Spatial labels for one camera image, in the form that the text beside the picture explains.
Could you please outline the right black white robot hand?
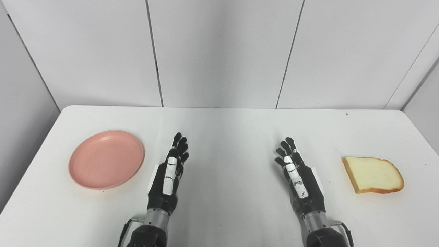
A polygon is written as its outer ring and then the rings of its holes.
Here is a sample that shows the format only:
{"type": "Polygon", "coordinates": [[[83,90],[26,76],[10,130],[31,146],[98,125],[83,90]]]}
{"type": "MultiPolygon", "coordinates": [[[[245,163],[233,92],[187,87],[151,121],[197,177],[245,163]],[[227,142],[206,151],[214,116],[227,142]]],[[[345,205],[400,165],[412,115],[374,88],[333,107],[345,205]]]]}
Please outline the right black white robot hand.
{"type": "Polygon", "coordinates": [[[278,156],[275,161],[281,166],[290,186],[293,210],[300,217],[313,211],[326,212],[324,195],[314,172],[304,163],[295,141],[291,137],[286,137],[280,145],[276,149],[278,156]]]}

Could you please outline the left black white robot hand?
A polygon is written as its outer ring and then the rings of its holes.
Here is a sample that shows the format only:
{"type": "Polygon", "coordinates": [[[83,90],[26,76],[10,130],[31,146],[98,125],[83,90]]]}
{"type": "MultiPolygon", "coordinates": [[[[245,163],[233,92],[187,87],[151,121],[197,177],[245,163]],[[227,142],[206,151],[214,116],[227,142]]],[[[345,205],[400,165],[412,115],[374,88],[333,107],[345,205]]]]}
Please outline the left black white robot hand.
{"type": "Polygon", "coordinates": [[[148,193],[147,209],[161,209],[172,214],[177,207],[177,190],[189,157],[187,138],[178,132],[163,163],[158,166],[148,193]]]}

